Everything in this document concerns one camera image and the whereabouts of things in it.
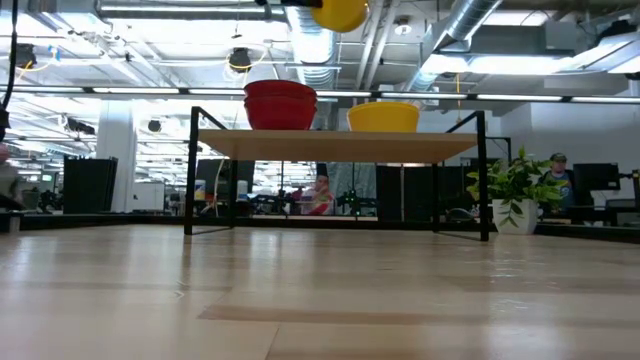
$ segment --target wooden tabletop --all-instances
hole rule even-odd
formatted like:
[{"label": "wooden tabletop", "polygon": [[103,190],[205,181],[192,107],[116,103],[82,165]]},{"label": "wooden tabletop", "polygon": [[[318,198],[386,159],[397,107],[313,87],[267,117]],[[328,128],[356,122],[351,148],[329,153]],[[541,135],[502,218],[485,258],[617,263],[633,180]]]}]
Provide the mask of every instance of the wooden tabletop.
[{"label": "wooden tabletop", "polygon": [[200,130],[234,160],[438,163],[476,145],[474,134]]}]

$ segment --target stacked red bowls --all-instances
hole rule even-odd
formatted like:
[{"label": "stacked red bowls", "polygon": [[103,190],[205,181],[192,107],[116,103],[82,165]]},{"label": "stacked red bowls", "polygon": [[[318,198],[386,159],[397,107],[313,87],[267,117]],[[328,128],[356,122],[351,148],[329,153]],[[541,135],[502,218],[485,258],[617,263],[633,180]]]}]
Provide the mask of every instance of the stacked red bowls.
[{"label": "stacked red bowls", "polygon": [[245,86],[244,107],[254,130],[309,130],[316,114],[316,92],[286,80],[256,81]]}]

